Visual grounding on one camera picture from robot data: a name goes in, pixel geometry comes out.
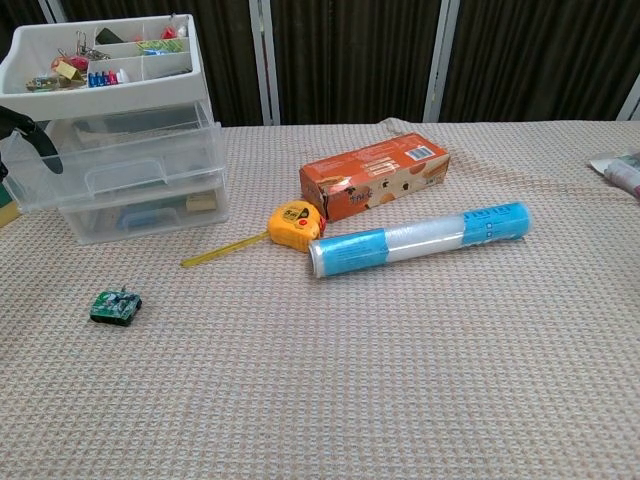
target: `green circuit board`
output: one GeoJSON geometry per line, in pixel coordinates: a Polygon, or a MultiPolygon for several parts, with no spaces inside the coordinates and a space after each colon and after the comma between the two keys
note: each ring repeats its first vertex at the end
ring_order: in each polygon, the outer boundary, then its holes
{"type": "Polygon", "coordinates": [[[128,326],[142,306],[140,296],[121,291],[105,291],[91,306],[90,318],[96,322],[128,326]]]}

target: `yellow object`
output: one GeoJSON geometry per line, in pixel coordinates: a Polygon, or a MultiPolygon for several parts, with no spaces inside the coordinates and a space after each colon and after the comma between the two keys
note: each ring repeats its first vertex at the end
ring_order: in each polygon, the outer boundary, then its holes
{"type": "Polygon", "coordinates": [[[214,192],[193,193],[187,197],[187,212],[202,212],[216,209],[214,192]]]}
{"type": "Polygon", "coordinates": [[[0,207],[0,227],[4,227],[19,216],[20,212],[18,212],[16,202],[7,203],[4,207],[0,207]]]}
{"type": "Polygon", "coordinates": [[[56,67],[56,72],[69,80],[82,80],[80,72],[66,62],[60,62],[56,67]]]}
{"type": "Polygon", "coordinates": [[[269,218],[267,231],[274,243],[306,253],[309,243],[324,232],[325,219],[309,202],[296,200],[279,206],[269,218]]]}
{"type": "Polygon", "coordinates": [[[194,267],[226,255],[227,253],[240,250],[266,237],[271,237],[274,243],[306,252],[309,249],[309,243],[322,235],[325,225],[326,221],[316,207],[308,202],[296,200],[281,205],[276,209],[267,222],[266,232],[203,253],[197,257],[188,258],[180,262],[180,265],[183,267],[194,267]]]}

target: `blue label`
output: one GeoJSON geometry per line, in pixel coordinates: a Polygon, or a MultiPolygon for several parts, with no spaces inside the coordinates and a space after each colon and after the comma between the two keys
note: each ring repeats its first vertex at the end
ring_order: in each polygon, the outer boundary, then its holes
{"type": "Polygon", "coordinates": [[[462,245],[520,238],[529,231],[529,211],[522,203],[510,203],[464,213],[462,245]]]}
{"type": "Polygon", "coordinates": [[[325,238],[318,244],[326,275],[382,265],[387,262],[389,253],[383,228],[325,238]]]}

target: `white organizer tray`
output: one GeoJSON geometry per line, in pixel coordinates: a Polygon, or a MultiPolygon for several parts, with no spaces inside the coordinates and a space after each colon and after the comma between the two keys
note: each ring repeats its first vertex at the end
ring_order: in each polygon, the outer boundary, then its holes
{"type": "Polygon", "coordinates": [[[178,15],[188,25],[188,37],[178,39],[184,51],[158,56],[142,56],[133,40],[158,40],[170,24],[170,16],[144,17],[96,22],[23,26],[16,29],[11,49],[0,64],[0,103],[28,115],[35,121],[77,118],[146,110],[166,105],[205,100],[208,91],[202,56],[191,15],[178,15]],[[99,45],[96,35],[109,28],[125,43],[99,45]],[[91,62],[89,72],[123,68],[131,83],[68,91],[29,92],[26,83],[50,74],[58,49],[76,51],[76,32],[87,35],[87,46],[112,58],[91,62]],[[185,70],[189,73],[176,74],[185,70]]]}

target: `dark curtain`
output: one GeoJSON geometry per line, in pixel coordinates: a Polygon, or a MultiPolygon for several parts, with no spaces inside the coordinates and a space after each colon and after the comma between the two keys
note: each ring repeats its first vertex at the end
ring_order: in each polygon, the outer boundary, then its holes
{"type": "Polygon", "coordinates": [[[63,0],[62,4],[70,21],[192,14],[216,120],[224,126],[263,124],[246,0],[63,0]]]}
{"type": "Polygon", "coordinates": [[[462,0],[440,121],[615,120],[639,47],[638,0],[462,0]]]}
{"type": "Polygon", "coordinates": [[[0,60],[11,48],[13,31],[21,25],[47,23],[37,0],[19,2],[2,2],[2,18],[0,18],[0,60]]]}
{"type": "Polygon", "coordinates": [[[284,124],[422,121],[439,0],[272,0],[284,124]]]}

